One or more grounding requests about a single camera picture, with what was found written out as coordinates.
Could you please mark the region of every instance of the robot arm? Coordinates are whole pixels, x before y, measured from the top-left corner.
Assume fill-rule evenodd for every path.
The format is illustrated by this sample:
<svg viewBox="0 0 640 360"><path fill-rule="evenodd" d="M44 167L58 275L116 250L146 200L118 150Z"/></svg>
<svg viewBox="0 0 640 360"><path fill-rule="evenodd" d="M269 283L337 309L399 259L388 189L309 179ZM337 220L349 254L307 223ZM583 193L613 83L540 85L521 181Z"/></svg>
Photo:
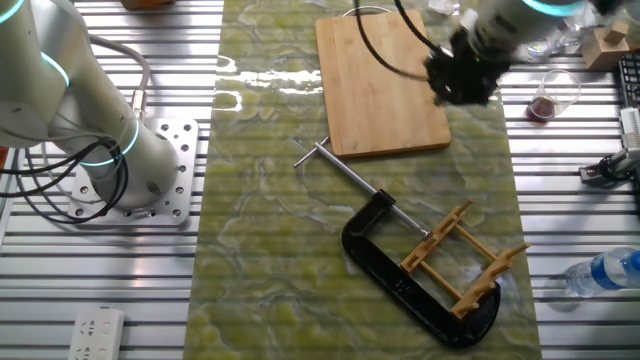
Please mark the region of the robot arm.
<svg viewBox="0 0 640 360"><path fill-rule="evenodd" d="M40 50L30 1L0 2L0 39L0 143L33 146L26 137L47 137L68 77Z"/></svg>
<svg viewBox="0 0 640 360"><path fill-rule="evenodd" d="M93 55L89 34L68 0L0 1L0 144L30 147L53 142L69 155L96 141L70 134L105 134L120 143L129 168L118 206L144 207L174 183L174 147L136 118ZM81 163L98 195L114 189L112 154L91 152Z"/></svg>
<svg viewBox="0 0 640 360"><path fill-rule="evenodd" d="M602 14L620 0L592 0ZM581 0L483 0L451 37L453 55L426 61L434 92L453 104L486 105L522 44L542 38L583 6Z"/></svg>

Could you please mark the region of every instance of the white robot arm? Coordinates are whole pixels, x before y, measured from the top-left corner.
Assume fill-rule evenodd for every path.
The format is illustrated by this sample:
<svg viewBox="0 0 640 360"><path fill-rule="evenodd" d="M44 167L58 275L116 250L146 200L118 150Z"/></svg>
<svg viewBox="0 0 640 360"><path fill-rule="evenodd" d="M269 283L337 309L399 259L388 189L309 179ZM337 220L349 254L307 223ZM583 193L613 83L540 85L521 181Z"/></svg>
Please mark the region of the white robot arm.
<svg viewBox="0 0 640 360"><path fill-rule="evenodd" d="M166 193L178 173L177 154L136 118L95 59L82 16L68 0L0 1L0 145L29 147L48 139L75 154L96 138L120 143L129 184L118 203L136 209ZM114 191L113 156L99 148L82 166L95 191Z"/></svg>

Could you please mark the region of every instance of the metal mounting plate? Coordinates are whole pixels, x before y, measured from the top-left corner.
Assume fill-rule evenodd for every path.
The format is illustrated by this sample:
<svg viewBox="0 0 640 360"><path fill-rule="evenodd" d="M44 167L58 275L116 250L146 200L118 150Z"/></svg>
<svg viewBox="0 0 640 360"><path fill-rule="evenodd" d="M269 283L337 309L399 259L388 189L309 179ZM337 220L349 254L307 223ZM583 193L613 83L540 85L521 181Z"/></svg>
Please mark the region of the metal mounting plate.
<svg viewBox="0 0 640 360"><path fill-rule="evenodd" d="M145 119L145 125L169 140L178 154L178 165L185 166L181 172L176 169L178 176L171 190L167 191L158 201L145 208L121 209L113 208L106 216L93 219L79 227L176 227L189 218L191 206L191 188L193 185L197 143L198 123L192 119ZM82 200L100 200L93 190L91 180L83 169L79 169L73 184L73 196ZM99 211L104 202L95 204L81 204L71 201L69 214L79 216L93 214Z"/></svg>

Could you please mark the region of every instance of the marble mat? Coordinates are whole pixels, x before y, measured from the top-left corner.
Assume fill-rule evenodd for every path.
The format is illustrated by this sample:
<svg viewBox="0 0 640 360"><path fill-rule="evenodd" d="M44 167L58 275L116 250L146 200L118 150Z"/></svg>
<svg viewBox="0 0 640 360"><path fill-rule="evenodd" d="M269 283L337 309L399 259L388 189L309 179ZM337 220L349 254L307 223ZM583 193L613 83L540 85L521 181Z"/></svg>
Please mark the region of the marble mat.
<svg viewBox="0 0 640 360"><path fill-rule="evenodd" d="M463 9L474 5L463 1ZM485 339L462 352L443 347L342 250L342 227L370 196L320 156L292 168L328 134L315 20L350 7L225 1L185 359L541 358L524 255L500 280L500 312ZM430 38L447 39L454 19L423 18ZM430 227L471 197L467 230L496 254L517 247L522 228L500 99L446 113L449 148L348 164ZM392 217L372 240L399 263L420 239ZM428 261L461 292L488 265L460 236ZM415 278L452 306L426 274Z"/></svg>

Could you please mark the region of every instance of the black cable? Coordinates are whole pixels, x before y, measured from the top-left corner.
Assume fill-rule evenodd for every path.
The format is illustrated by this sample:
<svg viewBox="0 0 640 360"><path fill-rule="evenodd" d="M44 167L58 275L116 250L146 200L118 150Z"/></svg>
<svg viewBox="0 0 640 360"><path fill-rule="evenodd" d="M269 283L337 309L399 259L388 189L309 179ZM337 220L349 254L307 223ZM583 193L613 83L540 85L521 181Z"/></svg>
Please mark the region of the black cable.
<svg viewBox="0 0 640 360"><path fill-rule="evenodd" d="M20 189L20 192L17 192L17 193L0 193L0 197L9 198L9 199L11 199L11 198L19 198L19 197L25 197L25 196L29 196L29 195L35 195L35 194L37 194L39 192L42 192L42 191L47 190L47 189L50 189L50 188L56 186L56 184L59 183L60 181L62 181L65 177L67 177L71 173L71 171L73 171L73 169L75 169L76 166L78 166L78 164L80 164L80 161L82 161L82 158L75 159L73 164L71 164L71 166L69 166L69 168L67 168L67 170L65 170L62 174L60 174L60 176L57 179L49 182L48 184L46 184L46 185L44 185L42 187L38 187L38 188L27 190L27 191L24 191L24 189Z"/></svg>
<svg viewBox="0 0 640 360"><path fill-rule="evenodd" d="M60 220L60 219L56 219L53 218L47 214L45 214L44 212L42 212L40 209L38 209L38 207L31 201L31 199L29 199L28 196L25 196L25 200L27 201L27 203L29 204L29 206L33 209L33 211L36 212L36 214L40 215L41 217L51 221L51 222L55 222L58 224L70 224L70 225L78 225L78 224L82 224L88 221L91 221L97 217L100 216L104 216L107 214L107 212L109 210L111 210L122 198L122 196L124 195L128 183L129 183L129 169L127 167L126 164L126 160L124 158L124 156L121 156L121 152L120 149L118 147L111 147L111 149L109 150L109 152L111 153L111 156L113 158L114 161L114 165L115 166L119 166L118 170L117 170L117 177L116 177L116 186L113 190L113 193L111 195L111 197L109 198L109 200L105 203L105 205L99 210L97 211L95 214L88 216L88 217L76 217L76 216L72 216L69 215L68 213L64 212L62 209L60 209L52 200L51 198L45 193L42 192L41 195L42 197L45 199L45 201L54 209L56 210L56 212L61 215L66 217L69 220ZM33 168L33 162L31 159L31 154L29 153L29 149L26 149L26 158L27 158L27 163L29 164L29 168ZM124 174L124 184L122 187L120 187L121 185L121 178L123 177ZM33 181L36 184L37 187L40 187L40 183L37 179L36 175L32 175ZM24 191L24 185L22 184L22 179L18 178L18 187L20 188L20 191Z"/></svg>
<svg viewBox="0 0 640 360"><path fill-rule="evenodd" d="M411 30L411 32L420 41L422 41L425 45L427 45L429 49L431 49L431 51L433 51L436 54L441 53L442 50L440 50L438 46L434 45L431 41L429 41L429 39L427 39L424 35L422 35L422 33L416 28L416 26L413 25L413 22L411 21L411 19L409 19L409 15L407 15L407 12L404 9L404 6L402 6L402 3L400 2L400 0L394 0L393 2L396 4L396 8L398 8L398 11L400 12L400 16L402 16L402 19L409 27L409 30Z"/></svg>
<svg viewBox="0 0 640 360"><path fill-rule="evenodd" d="M364 44L366 45L367 49L369 49L369 52L371 53L371 55L373 55L373 57L380 63L380 65L384 66L391 72L398 74L400 76L404 76L406 78L417 80L417 81L428 82L429 78L427 78L426 76L415 75L415 74L411 74L406 71L400 70L390 65L380 56L380 54L378 54L376 49L373 48L373 45L371 45L371 42L369 41L369 38L367 37L367 34L364 31L364 27L362 26L362 19L360 17L360 0L354 0L354 5L356 7L356 21L358 23L358 31L360 32L360 37L362 37L362 41L364 41Z"/></svg>
<svg viewBox="0 0 640 360"><path fill-rule="evenodd" d="M38 174L38 173L42 173L42 172L46 172L46 171L51 171L51 170L55 170L59 167L62 167L78 158L80 158L82 161L82 159L84 159L87 155L89 155L89 153L91 153L93 150L95 150L98 146L102 145L101 141L96 141L94 143L91 143L89 145L87 145L84 149L80 150L79 152L71 155L70 157L57 162L53 165L49 165L47 167L43 167L43 168L38 168L38 169L30 169L30 170L14 170L14 169L0 169L0 174L8 174L8 175L32 175L32 174Z"/></svg>

